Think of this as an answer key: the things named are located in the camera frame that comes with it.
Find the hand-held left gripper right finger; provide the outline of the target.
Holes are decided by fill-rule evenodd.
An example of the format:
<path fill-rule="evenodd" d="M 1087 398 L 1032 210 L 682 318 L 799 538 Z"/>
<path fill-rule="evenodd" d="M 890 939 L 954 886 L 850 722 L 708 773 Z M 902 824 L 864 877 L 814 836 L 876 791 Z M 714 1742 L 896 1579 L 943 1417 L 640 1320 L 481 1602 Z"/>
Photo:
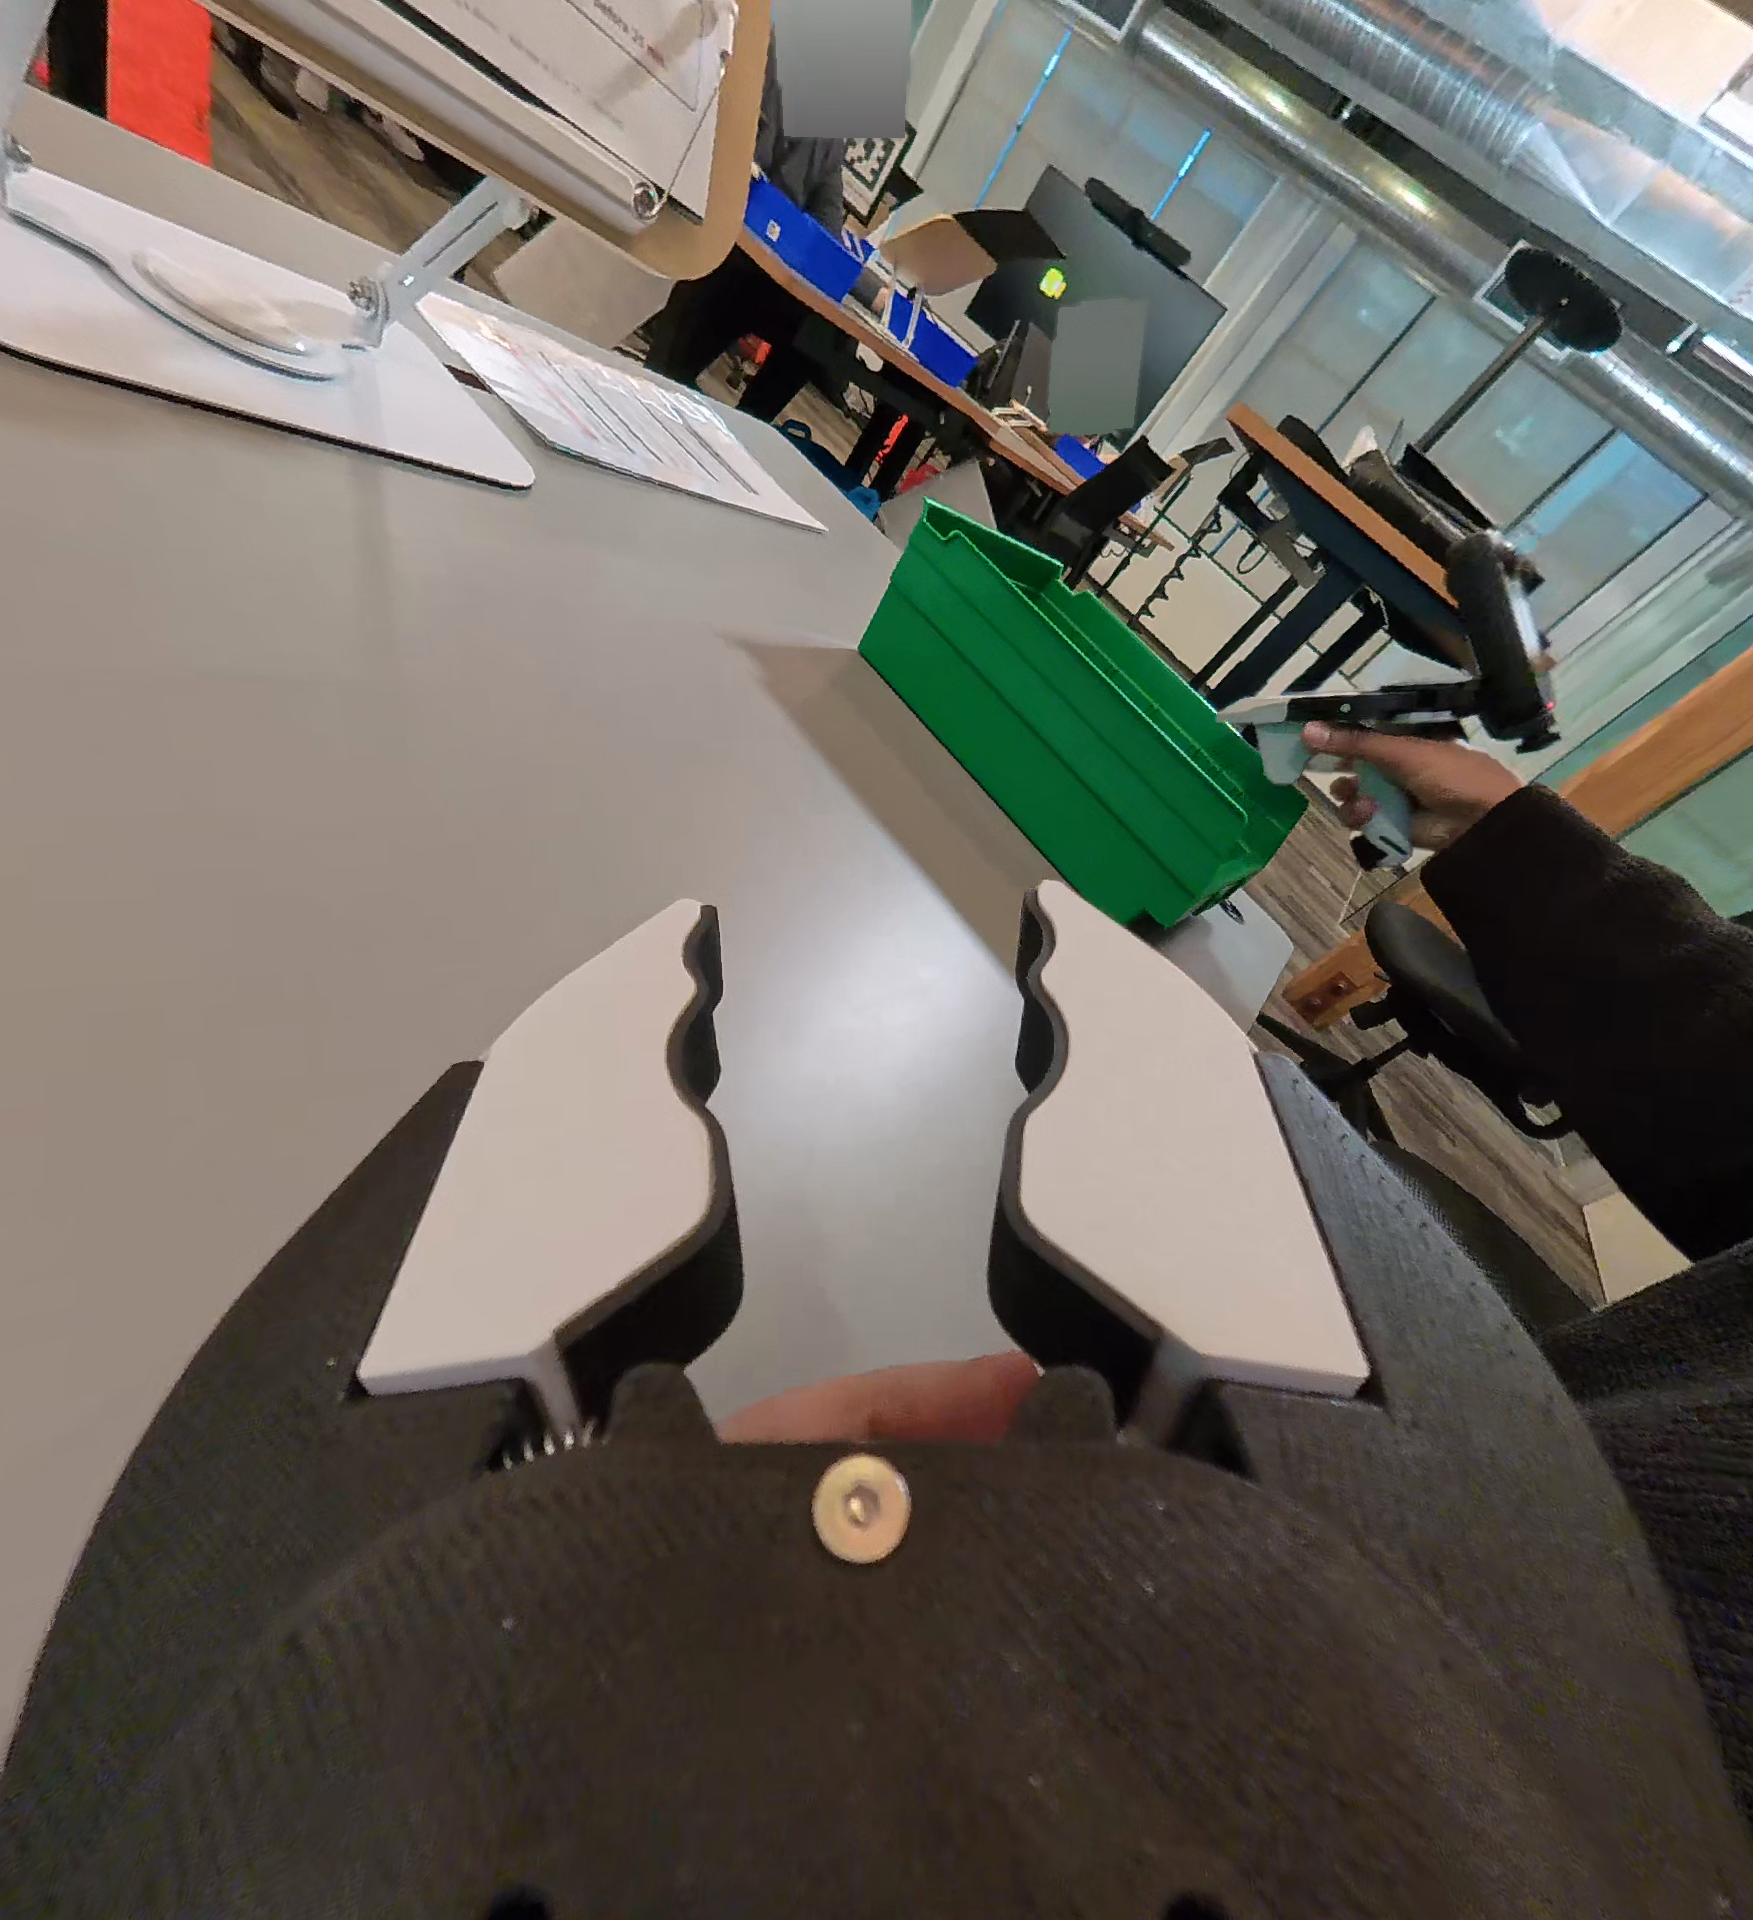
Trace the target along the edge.
<path fill-rule="evenodd" d="M 1046 880 L 1024 895 L 991 1306 L 1045 1370 L 1175 1443 L 1210 1388 L 1347 1402 L 1371 1357 L 1245 1032 L 1173 961 Z"/>

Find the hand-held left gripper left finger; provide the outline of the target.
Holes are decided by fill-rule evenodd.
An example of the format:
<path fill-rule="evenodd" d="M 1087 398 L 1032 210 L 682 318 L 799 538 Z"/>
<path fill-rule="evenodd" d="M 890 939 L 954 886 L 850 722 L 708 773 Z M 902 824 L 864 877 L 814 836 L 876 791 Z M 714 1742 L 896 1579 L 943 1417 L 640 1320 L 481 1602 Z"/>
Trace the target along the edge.
<path fill-rule="evenodd" d="M 719 1340 L 744 1296 L 719 997 L 718 912 L 675 899 L 504 1029 L 359 1357 L 368 1395 L 517 1385 L 569 1443 L 628 1374 Z"/>

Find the green plastic bin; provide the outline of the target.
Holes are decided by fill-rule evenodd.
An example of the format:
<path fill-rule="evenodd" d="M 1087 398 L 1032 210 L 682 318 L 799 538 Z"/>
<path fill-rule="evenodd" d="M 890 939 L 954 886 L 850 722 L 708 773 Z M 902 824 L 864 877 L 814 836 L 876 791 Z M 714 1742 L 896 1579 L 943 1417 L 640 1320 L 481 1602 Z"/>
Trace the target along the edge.
<path fill-rule="evenodd" d="M 1083 899 L 1171 930 L 1284 845 L 1303 792 L 1060 563 L 923 506 L 859 645 Z"/>

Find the person's right forearm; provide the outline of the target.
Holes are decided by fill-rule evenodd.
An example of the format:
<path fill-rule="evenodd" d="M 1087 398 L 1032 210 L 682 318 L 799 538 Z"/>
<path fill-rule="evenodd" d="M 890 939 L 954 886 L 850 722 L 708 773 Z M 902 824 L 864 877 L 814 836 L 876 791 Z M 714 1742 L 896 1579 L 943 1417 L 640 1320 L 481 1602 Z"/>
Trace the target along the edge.
<path fill-rule="evenodd" d="M 1753 1238 L 1753 934 L 1523 787 L 1421 869 L 1485 997 L 1686 1258 Z"/>

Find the black standing desk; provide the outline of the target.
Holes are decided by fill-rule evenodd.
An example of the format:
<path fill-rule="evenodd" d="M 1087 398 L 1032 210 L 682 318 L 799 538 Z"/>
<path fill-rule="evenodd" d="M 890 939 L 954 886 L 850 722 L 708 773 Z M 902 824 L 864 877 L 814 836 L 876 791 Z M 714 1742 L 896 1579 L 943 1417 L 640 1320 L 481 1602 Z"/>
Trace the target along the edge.
<path fill-rule="evenodd" d="M 1224 707 L 1263 692 L 1371 692 L 1354 688 L 1343 672 L 1347 652 L 1367 637 L 1361 626 L 1343 634 L 1334 661 L 1309 668 L 1287 689 L 1275 684 L 1277 670 L 1300 641 L 1315 636 L 1334 612 L 1361 596 L 1373 600 L 1379 630 L 1392 644 L 1421 661 L 1414 680 L 1396 686 L 1459 677 L 1464 672 L 1463 621 L 1445 582 L 1445 561 L 1456 541 L 1482 530 L 1464 530 L 1453 541 L 1410 530 L 1401 508 L 1378 511 L 1382 490 L 1357 490 L 1340 468 L 1321 462 L 1288 423 L 1271 425 L 1245 406 L 1234 406 L 1226 423 L 1257 476 L 1287 505 L 1287 516 L 1264 524 L 1260 536 L 1300 536 L 1314 550 L 1315 577 L 1252 653 L 1215 684 L 1212 706 Z"/>

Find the person's right hand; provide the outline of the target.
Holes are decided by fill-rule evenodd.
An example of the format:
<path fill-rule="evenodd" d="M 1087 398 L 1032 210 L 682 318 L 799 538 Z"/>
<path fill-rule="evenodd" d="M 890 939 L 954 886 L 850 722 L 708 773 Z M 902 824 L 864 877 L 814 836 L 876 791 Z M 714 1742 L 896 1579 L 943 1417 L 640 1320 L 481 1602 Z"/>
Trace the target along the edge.
<path fill-rule="evenodd" d="M 1407 800 L 1410 838 L 1423 852 L 1453 845 L 1524 787 L 1508 766 L 1460 740 L 1327 722 L 1303 727 L 1299 739 L 1310 755 L 1343 769 L 1331 799 L 1345 829 L 1361 833 L 1376 815 L 1373 799 L 1359 785 L 1361 773 L 1376 773 Z"/>

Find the person's left hand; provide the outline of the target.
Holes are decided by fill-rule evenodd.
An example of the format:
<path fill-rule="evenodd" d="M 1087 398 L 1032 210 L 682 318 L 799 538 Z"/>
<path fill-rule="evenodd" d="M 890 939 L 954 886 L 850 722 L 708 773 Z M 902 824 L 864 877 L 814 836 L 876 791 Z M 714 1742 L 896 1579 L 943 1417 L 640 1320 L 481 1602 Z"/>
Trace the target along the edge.
<path fill-rule="evenodd" d="M 797 1385 L 718 1425 L 727 1443 L 843 1443 L 864 1453 L 1005 1437 L 1039 1368 L 1017 1352 L 909 1363 Z"/>

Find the wooden beam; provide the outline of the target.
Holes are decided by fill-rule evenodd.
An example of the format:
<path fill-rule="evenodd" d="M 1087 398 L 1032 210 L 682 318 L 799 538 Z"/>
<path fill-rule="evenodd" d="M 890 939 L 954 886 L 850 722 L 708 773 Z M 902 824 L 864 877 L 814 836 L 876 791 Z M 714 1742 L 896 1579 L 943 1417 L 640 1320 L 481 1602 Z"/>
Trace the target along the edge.
<path fill-rule="evenodd" d="M 1555 791 L 1593 824 L 1624 836 L 1750 753 L 1753 645 Z M 1303 1027 L 1324 1029 L 1383 991 L 1367 938 L 1357 931 L 1282 984 L 1278 999 Z"/>

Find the black office chair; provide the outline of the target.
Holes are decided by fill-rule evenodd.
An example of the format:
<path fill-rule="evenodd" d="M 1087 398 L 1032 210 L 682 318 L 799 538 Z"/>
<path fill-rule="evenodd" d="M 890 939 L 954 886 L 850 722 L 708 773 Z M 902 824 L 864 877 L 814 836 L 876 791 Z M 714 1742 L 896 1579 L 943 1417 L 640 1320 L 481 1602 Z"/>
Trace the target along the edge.
<path fill-rule="evenodd" d="M 1494 1016 L 1464 948 L 1412 907 L 1382 901 L 1366 924 L 1373 960 L 1383 976 L 1379 999 L 1349 1010 L 1359 1029 L 1396 1024 L 1401 1037 L 1378 1054 L 1345 1060 L 1303 1031 L 1257 1016 L 1257 1029 L 1300 1063 L 1307 1078 L 1366 1139 L 1396 1145 L 1371 1082 L 1404 1057 L 1417 1057 L 1463 1077 L 1481 1091 L 1516 1134 L 1534 1142 L 1567 1139 L 1573 1132 L 1550 1093 L 1534 1091 L 1524 1058 Z"/>

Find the black round-headed pole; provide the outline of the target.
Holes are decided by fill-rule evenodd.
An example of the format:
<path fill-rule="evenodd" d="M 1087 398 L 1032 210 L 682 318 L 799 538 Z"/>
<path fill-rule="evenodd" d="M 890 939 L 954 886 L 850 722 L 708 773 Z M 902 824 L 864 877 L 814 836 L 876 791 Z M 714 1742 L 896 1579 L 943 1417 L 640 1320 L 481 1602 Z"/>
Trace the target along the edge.
<path fill-rule="evenodd" d="M 1520 316 L 1520 327 L 1515 339 L 1421 434 L 1416 449 L 1423 455 L 1537 341 L 1550 341 L 1573 354 L 1597 354 L 1613 348 L 1624 334 L 1618 303 L 1588 273 L 1557 252 L 1531 244 L 1513 249 L 1500 283 Z"/>

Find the blue plastic bin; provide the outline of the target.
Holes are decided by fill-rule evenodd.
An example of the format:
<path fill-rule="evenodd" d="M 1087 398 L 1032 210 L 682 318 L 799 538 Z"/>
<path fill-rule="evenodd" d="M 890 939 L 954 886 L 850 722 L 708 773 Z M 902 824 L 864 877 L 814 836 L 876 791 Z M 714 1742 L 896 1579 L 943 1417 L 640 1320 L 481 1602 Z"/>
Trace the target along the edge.
<path fill-rule="evenodd" d="M 964 385 L 981 358 L 981 350 L 952 332 L 926 300 L 917 303 L 902 289 L 887 294 L 884 327 L 913 363 L 952 387 Z"/>
<path fill-rule="evenodd" d="M 847 300 L 864 276 L 867 249 L 859 236 L 830 231 L 759 173 L 748 182 L 744 230 L 829 300 Z"/>

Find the cluster of silver ducts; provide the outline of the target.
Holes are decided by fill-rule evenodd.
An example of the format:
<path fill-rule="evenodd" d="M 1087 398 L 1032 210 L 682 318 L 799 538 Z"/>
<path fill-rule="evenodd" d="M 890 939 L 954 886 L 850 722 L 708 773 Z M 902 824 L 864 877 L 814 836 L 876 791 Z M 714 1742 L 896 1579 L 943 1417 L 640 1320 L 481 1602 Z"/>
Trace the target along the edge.
<path fill-rule="evenodd" d="M 1753 187 L 1713 192 L 1729 164 L 1703 157 L 1701 133 L 1664 117 L 1647 151 L 1608 159 L 1629 189 L 1618 227 L 1573 159 L 1621 138 L 1441 4 L 1147 4 L 1126 40 L 1456 299 L 1500 284 L 1520 249 L 1566 260 L 1620 332 L 1541 367 L 1753 520 L 1753 387 L 1729 365 L 1753 348 L 1753 316 L 1691 275 L 1753 252 Z"/>

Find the laminated paper sheet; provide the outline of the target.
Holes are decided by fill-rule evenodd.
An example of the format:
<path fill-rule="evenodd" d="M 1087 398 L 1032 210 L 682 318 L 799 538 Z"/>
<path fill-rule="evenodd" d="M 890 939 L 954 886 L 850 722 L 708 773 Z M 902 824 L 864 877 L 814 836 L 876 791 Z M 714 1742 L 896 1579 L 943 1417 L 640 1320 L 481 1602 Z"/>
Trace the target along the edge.
<path fill-rule="evenodd" d="M 619 354 L 592 358 L 441 294 L 421 300 L 417 313 L 553 452 L 753 516 L 823 529 L 706 398 Z"/>

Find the instruction sheet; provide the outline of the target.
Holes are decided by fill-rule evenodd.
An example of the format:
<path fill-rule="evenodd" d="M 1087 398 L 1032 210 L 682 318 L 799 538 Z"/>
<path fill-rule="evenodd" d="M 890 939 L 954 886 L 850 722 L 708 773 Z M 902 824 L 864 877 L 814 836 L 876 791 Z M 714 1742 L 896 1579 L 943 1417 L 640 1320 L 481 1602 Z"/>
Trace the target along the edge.
<path fill-rule="evenodd" d="M 734 49 L 731 2 L 415 2 L 434 29 L 544 105 L 619 106 L 643 88 L 702 108 Z"/>

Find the white document stand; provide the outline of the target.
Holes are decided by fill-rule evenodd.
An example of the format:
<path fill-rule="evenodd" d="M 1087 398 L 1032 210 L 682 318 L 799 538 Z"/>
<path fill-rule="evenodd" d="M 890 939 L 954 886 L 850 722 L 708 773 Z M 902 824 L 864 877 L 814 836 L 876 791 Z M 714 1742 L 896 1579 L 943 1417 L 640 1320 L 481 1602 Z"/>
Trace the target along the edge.
<path fill-rule="evenodd" d="M 210 4 L 477 173 L 408 252 L 341 294 L 192 227 L 45 173 L 14 120 L 51 4 L 0 4 L 0 348 L 122 387 L 508 492 L 535 484 L 412 330 L 528 207 L 671 281 L 727 252 L 744 219 L 773 9 L 742 2 L 719 87 L 680 108 L 531 96 L 413 4 Z"/>

